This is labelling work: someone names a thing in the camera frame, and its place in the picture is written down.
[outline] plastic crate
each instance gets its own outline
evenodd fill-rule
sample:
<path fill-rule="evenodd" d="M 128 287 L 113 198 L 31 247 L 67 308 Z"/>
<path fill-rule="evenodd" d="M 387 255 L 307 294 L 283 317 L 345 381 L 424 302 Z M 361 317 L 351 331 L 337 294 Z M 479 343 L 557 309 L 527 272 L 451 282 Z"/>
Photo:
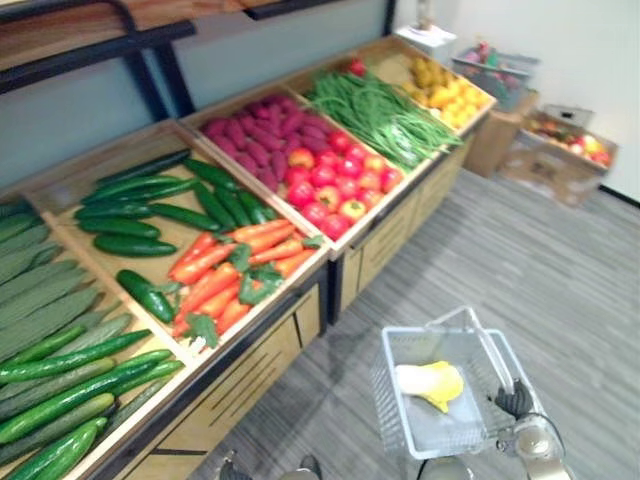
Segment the plastic crate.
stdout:
<path fill-rule="evenodd" d="M 497 53 L 500 68 L 467 60 L 474 50 L 468 48 L 453 58 L 453 70 L 467 77 L 471 82 L 498 100 L 499 109 L 513 111 L 527 92 L 527 85 L 540 60 L 523 55 Z"/>

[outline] carrot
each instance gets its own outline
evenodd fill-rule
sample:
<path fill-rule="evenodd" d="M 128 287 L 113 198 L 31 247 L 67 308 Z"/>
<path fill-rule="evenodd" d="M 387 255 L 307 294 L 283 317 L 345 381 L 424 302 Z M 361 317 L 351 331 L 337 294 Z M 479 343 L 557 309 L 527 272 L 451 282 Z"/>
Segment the carrot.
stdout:
<path fill-rule="evenodd" d="M 251 310 L 251 305 L 243 305 L 240 300 L 234 298 L 224 309 L 224 313 L 216 320 L 216 331 L 218 335 L 233 327 L 238 320 L 244 317 Z"/>
<path fill-rule="evenodd" d="M 269 250 L 274 245 L 279 244 L 296 231 L 296 227 L 288 225 L 286 227 L 273 230 L 255 237 L 251 237 L 245 241 L 251 247 L 251 254 L 257 255 L 265 250 Z"/>
<path fill-rule="evenodd" d="M 284 278 L 291 276 L 296 269 L 306 262 L 314 254 L 315 250 L 307 249 L 294 255 L 293 257 L 278 260 L 275 265 L 275 269 L 282 274 Z"/>
<path fill-rule="evenodd" d="M 258 253 L 257 255 L 249 258 L 249 264 L 257 265 L 260 263 L 268 263 L 274 260 L 280 260 L 282 258 L 293 257 L 294 255 L 302 252 L 304 247 L 302 246 L 302 242 L 300 240 L 286 240 L 280 245 L 270 248 L 269 250 L 265 250 L 262 253 Z"/>
<path fill-rule="evenodd" d="M 205 250 L 200 256 L 176 268 L 173 275 L 171 275 L 171 279 L 185 285 L 192 285 L 216 263 L 222 262 L 231 255 L 234 248 L 236 248 L 235 243 L 214 245 Z"/>
<path fill-rule="evenodd" d="M 250 225 L 248 227 L 238 228 L 231 233 L 231 238 L 238 243 L 244 243 L 256 235 L 262 235 L 263 233 L 271 232 L 278 228 L 286 227 L 287 225 L 289 225 L 289 220 L 279 218 L 278 220 L 271 220 L 261 225 Z"/>
<path fill-rule="evenodd" d="M 187 249 L 187 251 L 184 252 L 184 254 L 178 259 L 178 261 L 173 264 L 171 270 L 169 270 L 169 277 L 173 278 L 173 272 L 176 269 L 178 269 L 185 263 L 191 262 L 196 257 L 204 253 L 205 250 L 213 247 L 216 243 L 216 237 L 214 237 L 211 232 L 202 232 L 200 235 L 198 235 L 198 237 Z"/>
<path fill-rule="evenodd" d="M 227 288 L 216 293 L 209 300 L 200 305 L 196 313 L 209 315 L 211 318 L 218 318 L 224 312 L 225 307 L 233 300 L 240 291 L 240 282 L 235 281 Z"/>

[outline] red fruit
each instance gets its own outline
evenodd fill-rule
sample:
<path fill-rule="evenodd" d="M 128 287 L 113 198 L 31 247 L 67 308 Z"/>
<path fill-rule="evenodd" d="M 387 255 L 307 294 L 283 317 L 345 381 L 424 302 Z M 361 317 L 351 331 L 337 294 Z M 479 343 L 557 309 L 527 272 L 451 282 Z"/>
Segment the red fruit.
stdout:
<path fill-rule="evenodd" d="M 365 150 L 362 145 L 349 145 L 344 151 L 344 158 L 350 160 L 358 160 L 364 162 L 364 159 L 369 156 L 369 152 Z"/>
<path fill-rule="evenodd" d="M 329 215 L 329 209 L 324 203 L 311 202 L 302 210 L 304 218 L 313 223 L 316 227 L 320 227 L 325 218 Z"/>
<path fill-rule="evenodd" d="M 348 219 L 342 215 L 332 214 L 324 219 L 320 225 L 320 230 L 322 230 L 330 239 L 337 240 L 344 234 L 344 232 L 349 230 L 350 226 Z"/>
<path fill-rule="evenodd" d="M 291 186 L 287 192 L 287 201 L 298 209 L 313 202 L 315 190 L 309 182 L 299 182 Z"/>
<path fill-rule="evenodd" d="M 328 185 L 316 191 L 315 200 L 324 204 L 329 209 L 329 213 L 334 213 L 338 210 L 342 197 L 336 187 Z"/>
<path fill-rule="evenodd" d="M 380 190 L 382 188 L 380 175 L 371 170 L 365 170 L 358 179 L 358 185 L 364 190 Z"/>
<path fill-rule="evenodd" d="M 340 214 L 347 217 L 351 225 L 364 217 L 365 213 L 367 213 L 367 206 L 355 198 L 347 200 L 340 206 Z"/>
<path fill-rule="evenodd" d="M 362 173 L 362 162 L 351 158 L 345 158 L 338 164 L 338 174 L 345 177 L 358 178 Z"/>
<path fill-rule="evenodd" d="M 299 147 L 289 154 L 289 166 L 313 168 L 313 153 L 308 148 Z"/>
<path fill-rule="evenodd" d="M 336 172 L 333 168 L 320 165 L 311 170 L 311 184 L 314 187 L 333 185 L 336 182 Z"/>
<path fill-rule="evenodd" d="M 404 175 L 400 170 L 396 170 L 395 168 L 387 168 L 382 175 L 380 175 L 380 181 L 382 182 L 382 191 L 384 193 L 389 193 L 393 190 L 393 187 L 402 182 Z"/>
<path fill-rule="evenodd" d="M 289 167 L 284 176 L 284 181 L 288 186 L 295 185 L 300 182 L 308 182 L 311 178 L 311 172 L 304 167 Z"/>
<path fill-rule="evenodd" d="M 329 145 L 334 152 L 343 153 L 351 145 L 351 140 L 342 130 L 334 130 L 329 134 Z"/>
<path fill-rule="evenodd" d="M 340 190 L 342 198 L 355 198 L 358 195 L 360 187 L 358 181 L 351 177 L 338 177 L 336 178 L 336 187 Z"/>
<path fill-rule="evenodd" d="M 375 207 L 384 198 L 384 194 L 377 190 L 360 190 L 356 197 L 367 207 L 367 211 Z"/>

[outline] white wall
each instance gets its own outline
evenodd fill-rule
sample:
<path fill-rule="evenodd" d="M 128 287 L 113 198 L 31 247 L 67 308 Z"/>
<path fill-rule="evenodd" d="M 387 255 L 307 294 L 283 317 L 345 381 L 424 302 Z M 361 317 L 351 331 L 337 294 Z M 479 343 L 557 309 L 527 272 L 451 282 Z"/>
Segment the white wall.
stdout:
<path fill-rule="evenodd" d="M 640 2 L 638 0 L 434 0 L 438 23 L 461 50 L 482 36 L 542 63 L 541 104 L 595 112 L 591 130 L 620 145 L 604 183 L 640 201 Z M 400 0 L 409 23 L 416 0 Z"/>

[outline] red tomato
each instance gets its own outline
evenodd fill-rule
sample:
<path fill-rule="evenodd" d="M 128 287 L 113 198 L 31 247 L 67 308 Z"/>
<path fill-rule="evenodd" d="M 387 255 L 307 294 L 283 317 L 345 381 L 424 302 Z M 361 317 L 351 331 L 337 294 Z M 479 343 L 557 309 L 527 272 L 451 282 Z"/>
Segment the red tomato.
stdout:
<path fill-rule="evenodd" d="M 349 145 L 347 149 L 344 151 L 344 158 L 350 160 L 357 160 L 359 162 L 364 162 L 364 159 L 369 156 L 369 152 L 365 150 L 362 145 Z"/>
<path fill-rule="evenodd" d="M 320 225 L 320 230 L 322 230 L 330 239 L 337 240 L 344 234 L 344 232 L 349 230 L 350 226 L 348 219 L 342 215 L 332 214 L 324 219 Z"/>
<path fill-rule="evenodd" d="M 314 187 L 324 187 L 336 183 L 336 172 L 324 165 L 313 167 L 311 170 L 311 184 Z"/>
<path fill-rule="evenodd" d="M 302 209 L 313 202 L 315 190 L 309 182 L 299 182 L 291 186 L 287 192 L 287 201 L 296 208 Z"/>
<path fill-rule="evenodd" d="M 290 167 L 313 168 L 313 153 L 308 148 L 299 147 L 289 154 Z"/>
<path fill-rule="evenodd" d="M 367 206 L 367 211 L 375 207 L 384 198 L 384 194 L 377 190 L 360 190 L 356 197 Z"/>
<path fill-rule="evenodd" d="M 365 170 L 358 180 L 358 185 L 364 190 L 380 190 L 382 188 L 380 175 L 371 170 Z"/>
<path fill-rule="evenodd" d="M 351 140 L 342 130 L 334 130 L 329 134 L 329 145 L 334 152 L 343 153 L 351 145 Z"/>
<path fill-rule="evenodd" d="M 335 213 L 342 201 L 340 191 L 331 185 L 327 185 L 326 187 L 322 187 L 320 190 L 317 190 L 315 193 L 315 199 L 317 202 L 324 204 L 329 209 L 329 213 Z"/>
<path fill-rule="evenodd" d="M 316 155 L 316 166 L 335 168 L 340 163 L 340 157 L 333 150 L 325 150 Z"/>
<path fill-rule="evenodd" d="M 358 195 L 360 187 L 358 181 L 351 177 L 338 177 L 336 178 L 336 187 L 340 190 L 342 198 L 355 198 Z"/>
<path fill-rule="evenodd" d="M 316 227 L 320 227 L 324 219 L 329 215 L 329 209 L 324 203 L 311 202 L 304 207 L 302 215 Z"/>
<path fill-rule="evenodd" d="M 382 191 L 384 193 L 389 193 L 393 190 L 393 187 L 402 182 L 404 175 L 400 170 L 396 170 L 395 168 L 387 168 L 382 175 L 380 175 L 380 181 L 382 182 Z"/>
<path fill-rule="evenodd" d="M 311 178 L 311 172 L 304 167 L 289 167 L 284 176 L 287 185 L 295 185 L 300 182 L 308 182 Z"/>

